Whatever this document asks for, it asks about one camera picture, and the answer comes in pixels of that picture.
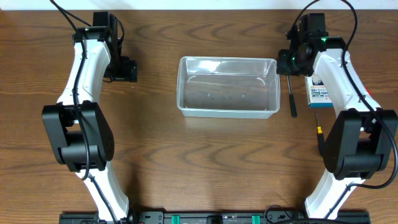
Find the clear plastic container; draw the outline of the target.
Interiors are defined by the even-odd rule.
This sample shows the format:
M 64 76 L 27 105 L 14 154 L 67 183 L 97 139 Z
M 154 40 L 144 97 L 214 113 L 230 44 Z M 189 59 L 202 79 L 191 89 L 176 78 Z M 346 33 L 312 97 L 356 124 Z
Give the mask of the clear plastic container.
M 186 117 L 268 119 L 280 110 L 276 60 L 184 56 L 177 107 Z

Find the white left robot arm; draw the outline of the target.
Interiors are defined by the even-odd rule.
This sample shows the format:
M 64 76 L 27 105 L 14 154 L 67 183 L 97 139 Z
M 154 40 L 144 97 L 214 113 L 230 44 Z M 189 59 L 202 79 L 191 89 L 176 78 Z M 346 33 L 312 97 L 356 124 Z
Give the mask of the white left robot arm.
M 121 54 L 122 28 L 114 15 L 101 11 L 93 14 L 92 24 L 75 30 L 75 58 L 67 85 L 57 103 L 42 111 L 56 161 L 83 181 L 98 209 L 65 212 L 60 223 L 138 222 L 114 172 L 114 136 L 99 106 L 104 82 L 137 81 L 136 62 Z

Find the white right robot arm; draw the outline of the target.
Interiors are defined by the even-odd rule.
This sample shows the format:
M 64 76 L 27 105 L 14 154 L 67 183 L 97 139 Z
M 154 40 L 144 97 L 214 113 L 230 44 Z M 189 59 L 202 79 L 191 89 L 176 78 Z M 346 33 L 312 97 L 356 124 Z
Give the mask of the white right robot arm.
M 329 36 L 323 13 L 299 14 L 286 36 L 290 46 L 279 51 L 277 73 L 318 75 L 335 110 L 336 120 L 319 147 L 325 171 L 305 199 L 307 218 L 334 220 L 351 192 L 372 189 L 365 180 L 397 154 L 397 113 L 382 109 L 369 94 L 351 63 L 349 43 Z

